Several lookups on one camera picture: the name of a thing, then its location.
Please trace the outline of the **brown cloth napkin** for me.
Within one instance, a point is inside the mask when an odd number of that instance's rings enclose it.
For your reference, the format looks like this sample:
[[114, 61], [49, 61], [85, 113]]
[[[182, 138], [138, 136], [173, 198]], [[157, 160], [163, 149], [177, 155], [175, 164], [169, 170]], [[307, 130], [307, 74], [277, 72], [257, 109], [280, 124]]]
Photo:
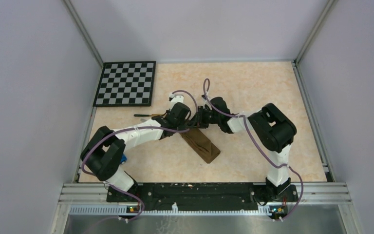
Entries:
[[207, 164], [210, 164], [221, 153], [221, 150], [200, 129], [190, 129], [188, 132], [180, 133], [180, 135]]

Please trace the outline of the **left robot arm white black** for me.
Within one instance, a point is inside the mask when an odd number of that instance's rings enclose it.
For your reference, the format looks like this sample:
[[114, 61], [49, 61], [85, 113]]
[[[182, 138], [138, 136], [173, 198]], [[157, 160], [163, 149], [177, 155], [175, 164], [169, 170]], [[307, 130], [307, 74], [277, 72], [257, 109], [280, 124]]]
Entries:
[[121, 168], [123, 154], [146, 142], [187, 132], [186, 118], [190, 113], [185, 104], [178, 102], [163, 116], [152, 117], [129, 128], [100, 127], [81, 153], [82, 171], [113, 186], [124, 201], [134, 200], [137, 194], [135, 180]]

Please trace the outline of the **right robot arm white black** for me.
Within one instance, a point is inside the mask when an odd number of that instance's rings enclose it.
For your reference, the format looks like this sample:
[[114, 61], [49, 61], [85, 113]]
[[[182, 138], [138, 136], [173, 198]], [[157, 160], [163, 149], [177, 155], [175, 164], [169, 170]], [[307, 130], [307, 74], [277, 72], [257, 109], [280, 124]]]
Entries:
[[193, 126], [207, 128], [216, 124], [227, 133], [251, 131], [252, 142], [268, 161], [265, 193], [272, 201], [279, 201], [290, 187], [289, 153], [297, 129], [294, 123], [273, 103], [268, 103], [252, 114], [233, 114], [221, 97], [215, 97], [205, 105], [199, 106], [193, 117]]

